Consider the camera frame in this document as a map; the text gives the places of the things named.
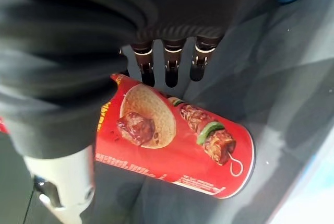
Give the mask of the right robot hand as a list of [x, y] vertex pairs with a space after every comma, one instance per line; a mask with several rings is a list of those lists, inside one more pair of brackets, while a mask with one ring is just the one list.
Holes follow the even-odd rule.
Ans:
[[45, 207], [87, 223], [101, 107], [127, 69], [120, 49], [214, 38], [242, 0], [1, 0], [1, 117]]

